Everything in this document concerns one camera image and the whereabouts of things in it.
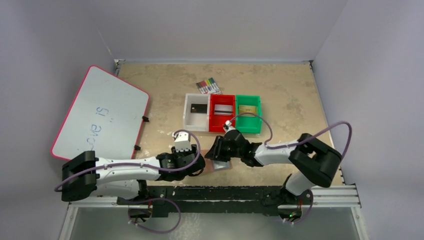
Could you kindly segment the white plastic bin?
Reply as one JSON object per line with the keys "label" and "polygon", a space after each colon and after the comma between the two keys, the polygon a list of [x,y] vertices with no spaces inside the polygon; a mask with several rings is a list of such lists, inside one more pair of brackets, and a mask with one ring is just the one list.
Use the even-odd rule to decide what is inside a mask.
{"label": "white plastic bin", "polygon": [[[208,113],[190,113],[191,104],[207,104]],[[185,95],[182,117],[183,128],[192,132],[209,131],[210,95],[200,93],[187,93]]]}

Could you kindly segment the green plastic bin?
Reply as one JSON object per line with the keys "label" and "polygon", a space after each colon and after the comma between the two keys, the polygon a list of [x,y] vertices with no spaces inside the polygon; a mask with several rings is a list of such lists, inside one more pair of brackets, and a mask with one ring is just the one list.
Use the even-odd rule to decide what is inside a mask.
{"label": "green plastic bin", "polygon": [[[261,99],[258,95],[236,95],[235,96],[235,110],[236,115],[239,115],[239,105],[257,106],[258,116],[262,116]],[[235,119],[235,127],[241,133],[259,134],[262,129],[262,120],[256,116],[239,116]]]}

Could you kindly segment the red plastic bin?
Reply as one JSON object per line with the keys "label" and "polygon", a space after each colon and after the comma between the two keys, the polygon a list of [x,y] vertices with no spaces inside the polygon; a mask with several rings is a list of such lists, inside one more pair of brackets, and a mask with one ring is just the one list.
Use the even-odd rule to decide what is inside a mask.
{"label": "red plastic bin", "polygon": [[[232,105],[232,115],[215,115],[215,105]],[[211,94],[209,101],[209,123],[208,131],[213,133],[224,132],[223,125],[236,115],[236,97],[228,94]]]}

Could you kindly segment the red framed whiteboard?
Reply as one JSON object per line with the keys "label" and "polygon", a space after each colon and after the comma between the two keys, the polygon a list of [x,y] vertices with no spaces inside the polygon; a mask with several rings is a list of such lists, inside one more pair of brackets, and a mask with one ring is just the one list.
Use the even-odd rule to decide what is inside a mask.
{"label": "red framed whiteboard", "polygon": [[84,151],[128,160],[143,125],[150,96],[144,90],[92,65],[51,147],[51,154],[71,160]]}

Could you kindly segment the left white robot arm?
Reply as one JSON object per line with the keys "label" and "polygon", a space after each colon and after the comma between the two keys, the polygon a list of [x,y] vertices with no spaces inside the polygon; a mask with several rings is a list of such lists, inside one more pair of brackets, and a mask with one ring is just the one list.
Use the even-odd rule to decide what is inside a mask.
{"label": "left white robot arm", "polygon": [[193,144],[191,150],[142,159],[108,159],[84,151],[62,166],[62,182],[55,188],[63,202],[76,202],[90,196],[114,196],[146,203],[149,191],[142,181],[181,181],[201,173],[206,163]]}

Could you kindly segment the pink leather card holder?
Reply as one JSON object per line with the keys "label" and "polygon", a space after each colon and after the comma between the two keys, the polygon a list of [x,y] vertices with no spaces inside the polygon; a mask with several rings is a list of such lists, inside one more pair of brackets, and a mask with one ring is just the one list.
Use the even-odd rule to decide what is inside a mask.
{"label": "pink leather card holder", "polygon": [[218,171],[231,170],[233,168],[230,162],[215,161],[215,160],[206,158],[207,152],[208,152],[207,149],[201,150],[200,152],[205,162],[205,167],[203,169],[202,175],[210,174],[210,173],[214,173]]}

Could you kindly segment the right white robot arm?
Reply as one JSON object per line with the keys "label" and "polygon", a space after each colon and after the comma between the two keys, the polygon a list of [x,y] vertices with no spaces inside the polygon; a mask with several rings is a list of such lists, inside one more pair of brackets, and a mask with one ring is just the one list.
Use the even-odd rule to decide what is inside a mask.
{"label": "right white robot arm", "polygon": [[294,165],[298,171],[286,178],[280,191],[282,200],[288,204],[294,203],[314,186],[330,187],[342,161],[342,155],[337,150],[309,133],[303,133],[298,140],[288,144],[265,145],[262,142],[249,142],[236,129],[217,136],[204,157],[219,162],[238,158],[249,167]]}

